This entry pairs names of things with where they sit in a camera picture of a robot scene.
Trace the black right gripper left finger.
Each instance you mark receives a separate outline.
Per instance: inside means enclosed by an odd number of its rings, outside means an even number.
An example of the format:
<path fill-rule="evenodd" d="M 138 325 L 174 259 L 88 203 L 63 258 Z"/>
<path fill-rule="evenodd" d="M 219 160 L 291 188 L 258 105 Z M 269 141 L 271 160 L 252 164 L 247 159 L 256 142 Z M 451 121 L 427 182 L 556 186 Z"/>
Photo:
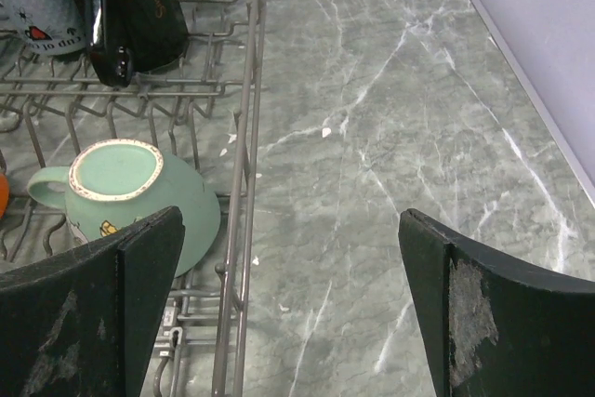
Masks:
<path fill-rule="evenodd" d="M 138 396 L 184 235 L 170 206 L 2 273 L 2 395 Z"/>

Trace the light blue printed mug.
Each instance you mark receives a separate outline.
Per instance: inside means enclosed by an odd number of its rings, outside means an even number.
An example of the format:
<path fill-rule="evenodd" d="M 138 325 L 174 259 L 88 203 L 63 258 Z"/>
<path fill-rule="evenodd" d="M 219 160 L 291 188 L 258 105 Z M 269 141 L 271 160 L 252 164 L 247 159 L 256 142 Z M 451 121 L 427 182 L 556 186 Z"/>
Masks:
<path fill-rule="evenodd" d="M 32 52 L 61 57 L 86 48 L 84 24 L 74 0 L 1 0 L 1 4 Z"/>

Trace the black glossy mug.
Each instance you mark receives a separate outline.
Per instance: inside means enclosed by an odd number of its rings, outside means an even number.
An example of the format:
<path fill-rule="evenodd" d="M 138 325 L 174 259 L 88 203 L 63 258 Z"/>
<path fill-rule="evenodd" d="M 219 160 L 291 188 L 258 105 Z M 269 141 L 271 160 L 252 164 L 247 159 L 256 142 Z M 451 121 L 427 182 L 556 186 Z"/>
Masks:
<path fill-rule="evenodd" d="M 86 53 L 98 79 L 126 87 L 134 73 L 161 69 L 185 51 L 188 29 L 179 0 L 74 0 Z"/>

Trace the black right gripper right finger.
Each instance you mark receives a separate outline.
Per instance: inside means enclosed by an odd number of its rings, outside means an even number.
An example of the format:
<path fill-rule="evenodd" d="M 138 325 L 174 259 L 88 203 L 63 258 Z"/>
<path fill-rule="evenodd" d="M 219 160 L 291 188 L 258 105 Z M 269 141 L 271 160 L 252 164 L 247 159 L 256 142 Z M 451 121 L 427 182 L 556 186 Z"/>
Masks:
<path fill-rule="evenodd" d="M 398 236 L 436 395 L 593 395 L 593 282 L 414 208 L 401 214 Z"/>

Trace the orange mug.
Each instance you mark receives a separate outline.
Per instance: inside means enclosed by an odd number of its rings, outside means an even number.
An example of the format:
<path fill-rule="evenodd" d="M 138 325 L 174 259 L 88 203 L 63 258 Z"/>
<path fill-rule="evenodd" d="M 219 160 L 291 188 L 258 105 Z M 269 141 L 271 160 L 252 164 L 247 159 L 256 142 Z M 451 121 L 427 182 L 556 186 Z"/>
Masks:
<path fill-rule="evenodd" d="M 0 218 L 2 218 L 6 212 L 8 201 L 9 201 L 9 183 L 7 176 L 4 172 L 0 173 Z"/>

